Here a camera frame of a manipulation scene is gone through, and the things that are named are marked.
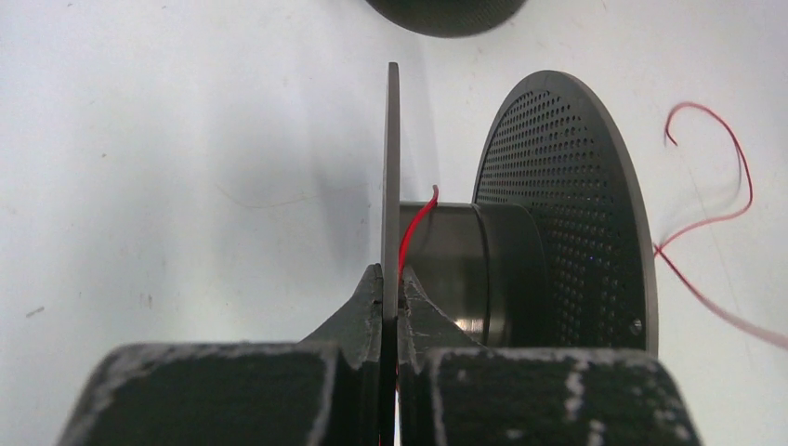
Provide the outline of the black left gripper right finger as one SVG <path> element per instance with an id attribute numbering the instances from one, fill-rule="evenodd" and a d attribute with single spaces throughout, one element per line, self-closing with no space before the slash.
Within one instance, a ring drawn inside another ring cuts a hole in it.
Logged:
<path id="1" fill-rule="evenodd" d="M 698 445 L 676 383 L 636 349 L 487 348 L 403 273 L 404 445 Z"/>

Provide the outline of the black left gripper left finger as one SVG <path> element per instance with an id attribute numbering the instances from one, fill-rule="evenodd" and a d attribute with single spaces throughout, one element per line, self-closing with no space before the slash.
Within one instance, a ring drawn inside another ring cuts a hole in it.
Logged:
<path id="1" fill-rule="evenodd" d="M 379 266 L 295 343 L 138 343 L 93 370 L 62 445 L 375 445 Z"/>

